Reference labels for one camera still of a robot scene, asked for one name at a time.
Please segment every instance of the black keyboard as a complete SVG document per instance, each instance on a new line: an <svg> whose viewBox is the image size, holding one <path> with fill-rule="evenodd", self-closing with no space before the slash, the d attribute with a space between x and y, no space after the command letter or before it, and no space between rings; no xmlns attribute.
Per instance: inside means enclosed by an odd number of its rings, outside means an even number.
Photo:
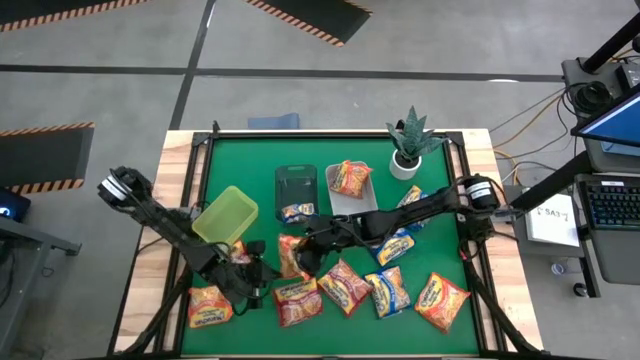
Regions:
<svg viewBox="0 0 640 360"><path fill-rule="evenodd" d="M592 228L640 231L640 178L580 175L578 180Z"/></svg>

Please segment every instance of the lime green plastic bin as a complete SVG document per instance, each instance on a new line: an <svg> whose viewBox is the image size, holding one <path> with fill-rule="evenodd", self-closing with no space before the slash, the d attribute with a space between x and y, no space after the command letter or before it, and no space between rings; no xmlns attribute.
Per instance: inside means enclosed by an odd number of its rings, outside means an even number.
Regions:
<svg viewBox="0 0 640 360"><path fill-rule="evenodd" d="M258 217L258 204L235 186L226 188L191 224L208 242L233 244Z"/></svg>

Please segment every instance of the gray floor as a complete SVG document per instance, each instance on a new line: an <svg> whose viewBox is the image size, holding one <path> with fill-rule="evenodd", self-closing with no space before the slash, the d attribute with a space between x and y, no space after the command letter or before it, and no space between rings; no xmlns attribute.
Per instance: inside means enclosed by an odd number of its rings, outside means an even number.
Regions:
<svg viewBox="0 0 640 360"><path fill-rule="evenodd" d="M89 17L0 33L0 64L186 66L205 0L153 0ZM358 0L373 17L334 48L239 0L218 0L200 57L208 68L340 69L560 74L560 61L588 56L637 11L631 0ZM86 186L31 196L29 223L84 244L56 255L21 331L46 359L103 355L140 227L109 210L95 186L109 167L153 178L182 76L0 72L0 130L95 121ZM251 116L298 112L303 128L380 128L410 105L434 127L492 128L559 89L559 83L197 77L182 129L246 128ZM492 133L508 138L533 113ZM562 116L574 123L566 112ZM562 133L548 111L502 149L525 152ZM560 166L568 138L528 160ZM500 161L506 175L509 164ZM524 184L547 174L521 171ZM571 293L549 258L523 262L545 348L555 354L636 359L640 288L601 282L601 299Z"/></svg>

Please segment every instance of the green mat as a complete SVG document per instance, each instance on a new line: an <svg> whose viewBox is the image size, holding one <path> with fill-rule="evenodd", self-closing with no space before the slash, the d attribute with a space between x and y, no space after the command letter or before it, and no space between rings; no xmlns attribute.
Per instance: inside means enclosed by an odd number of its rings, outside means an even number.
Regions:
<svg viewBox="0 0 640 360"><path fill-rule="evenodd" d="M380 209L394 208L411 185L431 193L449 186L445 152L441 148L423 158L415 178L399 181L389 172L393 146L388 139L229 139L215 143L209 176L207 201L213 201L227 186L235 185L260 207L258 219L245 232L245 241L264 239L265 260L279 268L279 233L300 235L298 228L284 227L276 221L275 169L282 165L313 164L318 169L320 212L331 213L325 169L343 160L360 160L374 171L371 174ZM414 235L416 246L395 260L400 265L412 303L435 271L467 289L464 270L457 255L458 235L454 215L432 218ZM361 276L378 266L362 248L350 248L329 256L319 276L341 256ZM274 287L291 282L277 281ZM194 287L204 287L197 277ZM323 296L324 312L301 324L281 328L273 296L264 307L234 316L226 324L185 329L184 355L431 355L478 354L471 305L467 300L448 335L424 320L413 307L399 315L379 320L371 298L347 319L340 308Z"/></svg>

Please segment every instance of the ramen package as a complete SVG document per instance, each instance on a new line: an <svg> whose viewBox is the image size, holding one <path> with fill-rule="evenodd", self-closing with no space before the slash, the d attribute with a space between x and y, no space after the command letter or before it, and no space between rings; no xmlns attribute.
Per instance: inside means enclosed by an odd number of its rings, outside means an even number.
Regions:
<svg viewBox="0 0 640 360"><path fill-rule="evenodd" d="M344 195L362 199L362 187L373 169L364 164L352 164L345 160L338 165L335 177L329 184L329 189Z"/></svg>
<svg viewBox="0 0 640 360"><path fill-rule="evenodd" d="M322 297L315 278L277 288L273 295L280 326L299 324L322 313Z"/></svg>
<svg viewBox="0 0 640 360"><path fill-rule="evenodd" d="M238 240L231 245L229 249L229 257L234 264L248 264L251 262L249 254L247 254L247 247L242 240Z"/></svg>
<svg viewBox="0 0 640 360"><path fill-rule="evenodd" d="M278 237L278 252L280 254L280 272L284 279L293 279L302 276L303 279L311 278L309 274L300 270L296 263L293 250L298 246L302 237L280 234Z"/></svg>
<svg viewBox="0 0 640 360"><path fill-rule="evenodd" d="M415 310L443 333L448 333L469 293L437 273L431 273Z"/></svg>
<svg viewBox="0 0 640 360"><path fill-rule="evenodd" d="M376 312L380 319L399 314L402 309L411 305L399 266L380 269L364 278L373 286L371 296L376 304Z"/></svg>
<svg viewBox="0 0 640 360"><path fill-rule="evenodd" d="M424 191L420 190L419 187L413 185L411 186L411 189L409 189L409 191L404 195L404 197L402 198L402 200L400 200L400 202L398 203L398 206L396 207L400 207L400 206L404 206L407 204L411 204L412 202L421 200L426 198L427 195ZM408 225L406 228L409 231L420 231L422 230L422 228L424 228L424 226L429 222L429 219L424 219L424 220L420 220L420 221L416 221L413 224Z"/></svg>
<svg viewBox="0 0 640 360"><path fill-rule="evenodd" d="M404 228L400 228L390 238L386 239L382 245L373 247L370 251L378 260L378 264L385 266L389 261L404 255L415 244L416 242L409 232Z"/></svg>
<svg viewBox="0 0 640 360"><path fill-rule="evenodd" d="M231 303L225 299L217 286L189 289L189 327L199 328L207 325L222 324L229 319L233 311Z"/></svg>
<svg viewBox="0 0 640 360"><path fill-rule="evenodd" d="M314 214L313 203L293 204L282 208L282 222L285 224L299 224L307 221Z"/></svg>
<svg viewBox="0 0 640 360"><path fill-rule="evenodd" d="M342 259L318 279L318 284L347 317L353 314L372 290L371 285L362 280Z"/></svg>

